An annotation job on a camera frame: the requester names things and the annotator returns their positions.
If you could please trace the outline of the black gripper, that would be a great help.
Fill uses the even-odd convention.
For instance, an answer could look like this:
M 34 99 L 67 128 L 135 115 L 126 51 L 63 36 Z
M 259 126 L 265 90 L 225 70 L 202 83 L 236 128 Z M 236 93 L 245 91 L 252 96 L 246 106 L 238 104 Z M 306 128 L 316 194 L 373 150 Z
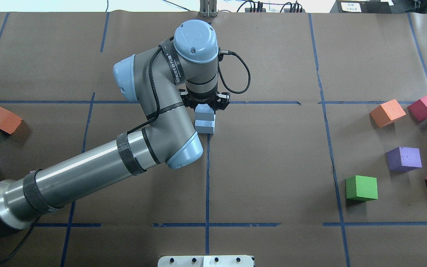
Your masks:
M 196 93 L 189 89 L 178 90 L 183 104 L 187 108 L 195 109 L 198 105 L 207 104 L 212 110 L 225 110 L 230 103 L 230 93 L 218 92 L 212 89 L 207 93 Z

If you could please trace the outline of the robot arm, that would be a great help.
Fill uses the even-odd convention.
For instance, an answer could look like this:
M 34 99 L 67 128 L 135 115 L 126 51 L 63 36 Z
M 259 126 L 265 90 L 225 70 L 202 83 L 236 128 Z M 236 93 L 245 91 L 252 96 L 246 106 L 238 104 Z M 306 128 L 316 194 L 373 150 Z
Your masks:
M 117 86 L 127 101 L 140 103 L 146 122 L 18 181 L 0 181 L 0 238 L 153 166 L 178 169 L 199 159 L 203 147 L 187 108 L 228 105 L 230 95 L 217 89 L 219 53 L 213 26 L 187 20 L 156 48 L 117 62 Z

